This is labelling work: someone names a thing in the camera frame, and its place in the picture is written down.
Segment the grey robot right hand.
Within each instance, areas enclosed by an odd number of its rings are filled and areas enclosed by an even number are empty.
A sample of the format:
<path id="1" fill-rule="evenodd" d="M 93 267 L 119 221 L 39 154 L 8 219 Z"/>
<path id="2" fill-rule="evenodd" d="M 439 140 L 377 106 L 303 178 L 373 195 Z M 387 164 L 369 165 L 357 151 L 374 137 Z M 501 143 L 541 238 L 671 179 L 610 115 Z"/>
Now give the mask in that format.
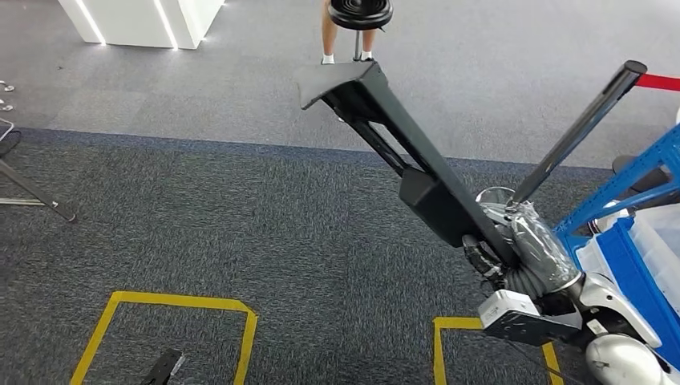
<path id="1" fill-rule="evenodd" d="M 581 271 L 532 203 L 524 202 L 514 209 L 493 203 L 483 203 L 481 207 L 501 239 L 518 256 L 517 265 L 511 267 L 493 257 L 472 235 L 463 236 L 466 258 L 494 290 L 511 290 L 538 299 L 566 289 L 581 277 Z"/>

